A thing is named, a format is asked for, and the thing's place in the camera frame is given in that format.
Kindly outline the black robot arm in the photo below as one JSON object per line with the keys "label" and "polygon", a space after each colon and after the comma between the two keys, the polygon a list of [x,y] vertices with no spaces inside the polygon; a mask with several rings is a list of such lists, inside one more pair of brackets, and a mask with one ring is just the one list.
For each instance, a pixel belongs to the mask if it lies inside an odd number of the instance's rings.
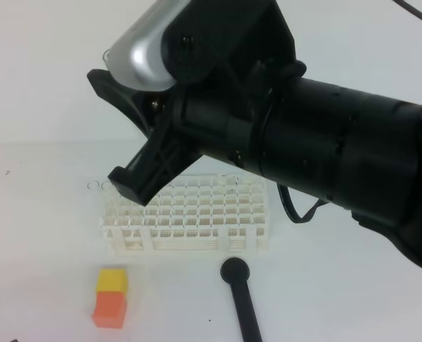
{"label": "black robot arm", "polygon": [[306,79],[275,1],[157,1],[87,78],[145,135],[110,173],[145,205],[203,156],[351,212],[422,268],[422,105]]}

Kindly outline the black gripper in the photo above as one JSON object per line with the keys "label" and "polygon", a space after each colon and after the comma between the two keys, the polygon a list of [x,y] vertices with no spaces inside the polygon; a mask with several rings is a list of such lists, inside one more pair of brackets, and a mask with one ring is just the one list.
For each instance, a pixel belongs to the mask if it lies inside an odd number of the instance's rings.
{"label": "black gripper", "polygon": [[306,71],[275,1],[191,1],[166,28],[161,52],[175,79],[169,94],[133,90],[105,70],[87,73],[96,95],[148,138],[108,176],[142,206],[203,155],[256,167],[270,109]]}

